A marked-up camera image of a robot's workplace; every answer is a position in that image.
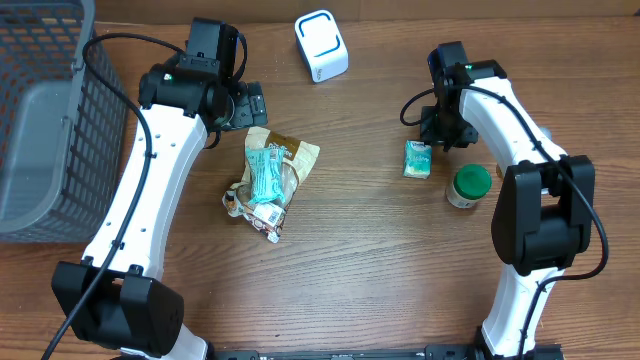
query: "white box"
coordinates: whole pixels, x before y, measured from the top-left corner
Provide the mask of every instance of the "white box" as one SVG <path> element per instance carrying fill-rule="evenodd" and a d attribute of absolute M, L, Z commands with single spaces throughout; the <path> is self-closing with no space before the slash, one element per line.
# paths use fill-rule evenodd
<path fill-rule="evenodd" d="M 319 83 L 340 75 L 349 67 L 349 54 L 335 18 L 318 10 L 296 20 L 296 40 L 311 79 Z"/>

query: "glass jar with green lid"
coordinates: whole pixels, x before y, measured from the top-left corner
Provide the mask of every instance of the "glass jar with green lid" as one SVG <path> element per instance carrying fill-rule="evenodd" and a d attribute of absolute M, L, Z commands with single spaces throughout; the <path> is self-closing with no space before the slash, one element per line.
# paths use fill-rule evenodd
<path fill-rule="evenodd" d="M 451 205 L 467 209 L 473 207 L 491 190 L 491 175 L 484 167 L 465 165 L 447 186 L 447 199 Z"/>

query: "small teal packet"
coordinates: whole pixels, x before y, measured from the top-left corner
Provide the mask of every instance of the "small teal packet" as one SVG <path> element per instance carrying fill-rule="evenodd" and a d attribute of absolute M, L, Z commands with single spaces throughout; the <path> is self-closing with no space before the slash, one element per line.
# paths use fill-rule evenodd
<path fill-rule="evenodd" d="M 250 205 L 263 204 L 276 199 L 285 202 L 282 192 L 280 169 L 284 159 L 282 148 L 245 149 L 249 169 L 251 169 Z"/>
<path fill-rule="evenodd" d="M 431 175 L 431 146 L 407 141 L 404 147 L 404 176 L 426 179 Z"/>

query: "snack bag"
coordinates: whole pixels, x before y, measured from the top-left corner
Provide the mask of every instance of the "snack bag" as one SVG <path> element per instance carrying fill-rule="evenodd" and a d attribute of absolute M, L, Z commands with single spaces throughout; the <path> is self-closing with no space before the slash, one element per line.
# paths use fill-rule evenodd
<path fill-rule="evenodd" d="M 242 180 L 231 185 L 222 198 L 222 203 L 230 216 L 243 216 L 269 241 L 277 243 L 280 240 L 291 199 L 298 187 L 309 176 L 320 153 L 320 148 L 260 127 L 249 129 L 244 144 L 245 148 L 249 149 L 245 152 L 246 154 L 261 149 L 282 150 L 280 177 L 284 198 L 278 196 L 272 201 L 262 203 L 252 201 L 252 170 L 249 160 L 246 160 Z"/>

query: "plastic crate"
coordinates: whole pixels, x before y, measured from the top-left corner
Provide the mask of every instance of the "plastic crate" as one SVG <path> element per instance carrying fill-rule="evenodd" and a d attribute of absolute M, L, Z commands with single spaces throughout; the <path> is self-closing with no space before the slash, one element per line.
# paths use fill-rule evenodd
<path fill-rule="evenodd" d="M 0 240 L 81 242 L 116 187 L 127 109 L 85 71 L 91 0 L 0 3 Z M 104 48 L 90 61 L 116 87 Z"/>

